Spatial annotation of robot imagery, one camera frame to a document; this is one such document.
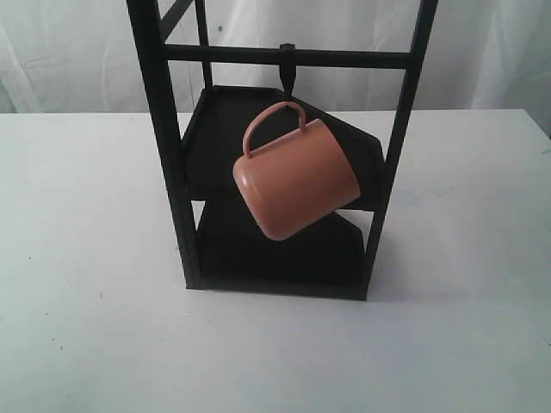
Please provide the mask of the black metal shelf rack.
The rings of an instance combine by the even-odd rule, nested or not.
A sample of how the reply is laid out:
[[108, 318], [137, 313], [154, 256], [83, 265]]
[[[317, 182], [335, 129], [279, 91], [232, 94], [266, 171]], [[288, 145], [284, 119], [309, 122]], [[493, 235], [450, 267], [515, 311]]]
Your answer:
[[294, 50], [300, 66], [400, 69], [404, 75], [388, 147], [312, 105], [350, 161], [361, 189], [349, 209], [373, 215], [368, 234], [337, 213], [293, 237], [268, 240], [232, 179], [253, 118], [286, 100], [277, 48], [212, 46], [205, 4], [194, 4], [199, 41], [168, 39], [189, 8], [127, 3], [176, 239], [189, 289], [364, 300], [374, 268], [437, 4], [423, 1], [406, 52]]

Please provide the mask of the white backdrop curtain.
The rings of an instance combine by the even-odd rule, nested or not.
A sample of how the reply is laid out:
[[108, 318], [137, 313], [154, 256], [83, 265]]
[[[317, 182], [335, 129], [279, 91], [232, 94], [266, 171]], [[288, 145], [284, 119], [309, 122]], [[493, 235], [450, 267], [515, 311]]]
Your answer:
[[[404, 51], [416, 1], [209, 1], [215, 46]], [[302, 68], [295, 94], [328, 110], [395, 107], [399, 71]], [[438, 4], [418, 109], [521, 108], [550, 115], [550, 4]], [[141, 112], [146, 108], [122, 1], [4, 1], [4, 112]]]

